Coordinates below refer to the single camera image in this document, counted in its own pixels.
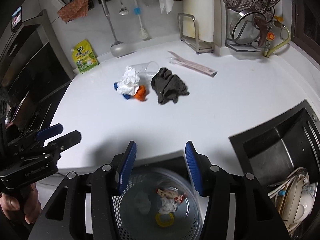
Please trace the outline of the person left hand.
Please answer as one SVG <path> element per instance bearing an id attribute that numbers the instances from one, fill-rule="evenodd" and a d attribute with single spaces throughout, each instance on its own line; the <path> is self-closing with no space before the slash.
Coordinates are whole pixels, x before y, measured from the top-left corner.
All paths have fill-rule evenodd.
<path id="1" fill-rule="evenodd" d="M 27 201 L 23 206 L 24 220 L 28 224 L 34 224 L 42 209 L 36 183 L 31 184 L 29 186 L 29 190 Z M 1 195 L 1 208 L 5 217 L 9 220 L 13 220 L 17 217 L 17 214 L 20 211 L 20 204 L 15 197 L 3 193 Z"/>

